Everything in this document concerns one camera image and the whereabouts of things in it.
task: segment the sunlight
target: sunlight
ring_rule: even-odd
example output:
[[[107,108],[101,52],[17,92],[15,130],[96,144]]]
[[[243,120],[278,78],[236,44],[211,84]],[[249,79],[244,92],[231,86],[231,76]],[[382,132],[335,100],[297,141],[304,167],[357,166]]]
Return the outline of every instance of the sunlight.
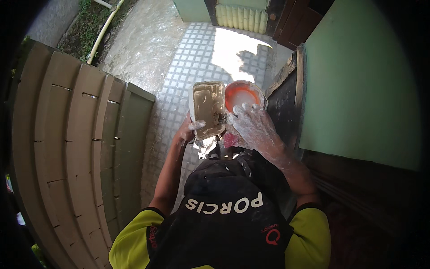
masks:
[[[272,48],[269,44],[244,34],[239,34],[228,29],[216,28],[212,64],[223,68],[231,75],[233,80],[247,80],[254,83],[252,75],[240,70],[243,61],[238,54],[241,51],[249,51],[256,55],[259,44]]]

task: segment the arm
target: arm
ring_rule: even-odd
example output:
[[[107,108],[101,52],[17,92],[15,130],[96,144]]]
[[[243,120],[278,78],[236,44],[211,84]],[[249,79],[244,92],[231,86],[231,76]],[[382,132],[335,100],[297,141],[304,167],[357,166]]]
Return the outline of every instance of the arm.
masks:
[[[179,181],[181,179],[181,165],[185,147],[194,138],[193,130],[203,128],[205,125],[206,122],[204,121],[195,121],[192,123],[190,113],[188,112],[184,122],[173,137],[166,161],[158,176],[154,198],[149,204],[150,207],[158,208],[166,216],[170,215],[175,205]]]
[[[310,171],[282,142],[269,114],[259,105],[247,103],[235,106],[233,111],[237,115],[230,114],[234,128],[251,147],[282,171],[291,191],[297,195],[297,208],[309,202],[319,203]]]

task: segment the grass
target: grass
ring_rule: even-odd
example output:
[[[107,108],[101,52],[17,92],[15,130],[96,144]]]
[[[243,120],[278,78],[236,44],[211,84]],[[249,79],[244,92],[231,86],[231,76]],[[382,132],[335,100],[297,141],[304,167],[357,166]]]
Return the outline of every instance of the grass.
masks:
[[[92,0],[80,0],[80,10],[74,24],[58,49],[86,62],[101,28],[111,11]]]

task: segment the worker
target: worker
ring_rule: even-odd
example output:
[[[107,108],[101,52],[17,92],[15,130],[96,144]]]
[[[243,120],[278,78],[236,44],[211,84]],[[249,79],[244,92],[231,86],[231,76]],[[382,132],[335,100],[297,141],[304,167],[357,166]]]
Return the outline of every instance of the worker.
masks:
[[[243,139],[284,175],[297,197],[288,223],[273,191],[250,158],[203,161],[184,186],[178,210],[182,158],[194,138],[189,114],[173,138],[154,198],[122,230],[109,253],[114,269],[327,268],[331,242],[309,170],[293,156],[260,106],[235,106],[230,121]]]

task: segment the tiled floor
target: tiled floor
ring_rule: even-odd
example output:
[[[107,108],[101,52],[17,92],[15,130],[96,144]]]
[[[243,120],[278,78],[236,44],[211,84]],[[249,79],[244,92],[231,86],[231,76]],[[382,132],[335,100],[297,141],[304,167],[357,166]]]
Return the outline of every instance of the tiled floor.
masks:
[[[221,80],[254,81],[263,87],[266,61],[274,42],[268,36],[192,22],[185,31],[161,91],[157,93],[147,135],[141,185],[142,206],[148,206],[170,143],[188,107],[188,89],[195,82]],[[182,163],[181,183],[175,209],[183,198],[188,175],[200,163],[189,145]]]

